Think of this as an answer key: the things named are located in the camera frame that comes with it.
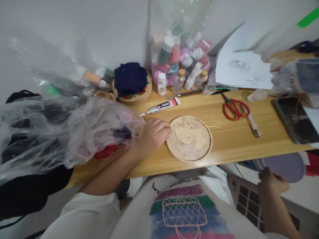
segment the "person's right hand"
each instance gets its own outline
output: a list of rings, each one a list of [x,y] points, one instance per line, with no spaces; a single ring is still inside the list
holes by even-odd
[[[170,123],[162,119],[151,119],[135,147],[139,154],[145,157],[162,146],[172,133]]]
[[[286,179],[273,171],[269,167],[266,167],[258,174],[261,180],[258,183],[259,190],[271,190],[272,192],[284,193],[290,189],[289,183]]]

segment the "scissors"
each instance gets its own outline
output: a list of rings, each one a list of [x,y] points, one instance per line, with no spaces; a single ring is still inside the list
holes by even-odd
[[[230,119],[230,120],[233,120],[233,121],[238,121],[240,119],[240,117],[248,117],[249,114],[250,114],[250,109],[248,107],[248,105],[246,105],[244,102],[242,101],[239,101],[239,100],[235,100],[235,99],[228,99],[223,93],[221,93],[224,100],[225,100],[225,103],[223,104],[223,112],[224,112],[224,115]],[[247,114],[243,115],[240,113],[240,111],[238,110],[237,106],[236,106],[236,103],[239,103],[241,104],[243,107],[245,107],[247,109]],[[227,112],[226,112],[226,106],[228,107],[228,109],[233,112],[233,114],[235,115],[234,118],[230,117]]]

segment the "smartphone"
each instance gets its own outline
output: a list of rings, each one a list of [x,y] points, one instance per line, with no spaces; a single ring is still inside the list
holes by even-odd
[[[278,114],[294,143],[307,144],[319,142],[319,135],[308,118],[298,98],[273,100]]]

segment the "wooden desk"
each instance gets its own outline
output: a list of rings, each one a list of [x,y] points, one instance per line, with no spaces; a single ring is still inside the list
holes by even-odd
[[[238,90],[226,92],[225,95],[228,98],[244,100],[251,92]],[[173,95],[171,87],[167,89],[166,95]],[[149,121],[151,118],[162,118],[170,122],[178,116],[191,115],[201,119],[206,125],[220,127],[209,128],[213,136],[213,148],[210,155],[198,162],[185,163],[176,159],[164,144],[136,165],[126,178],[163,174],[313,149],[308,144],[294,144],[290,140],[270,102],[270,97],[257,102],[245,101],[251,109],[255,122],[262,131],[260,139],[255,139],[247,119],[241,118],[239,121],[226,119],[222,111],[224,100],[219,94],[212,96],[196,94],[180,97],[179,100],[181,105],[154,115],[148,114],[144,119]],[[164,101],[164,97],[157,94],[157,87],[153,87],[153,92],[146,101],[138,105],[127,105],[127,107],[136,114],[140,114]],[[111,161],[112,159],[104,161],[92,159],[85,165],[76,166],[68,187],[83,185]]]

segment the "b-7000 glue tube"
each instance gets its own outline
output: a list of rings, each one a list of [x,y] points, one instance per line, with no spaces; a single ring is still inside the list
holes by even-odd
[[[174,107],[176,105],[180,105],[180,102],[178,100],[177,97],[175,97],[174,99],[171,99],[169,101],[166,101],[164,103],[161,103],[157,106],[153,106],[152,108],[150,108],[149,111],[147,111],[146,113],[149,114],[154,114],[154,113],[157,113],[157,112],[160,112],[160,111],[163,111],[165,109],[168,109],[168,108],[171,108],[171,107]]]

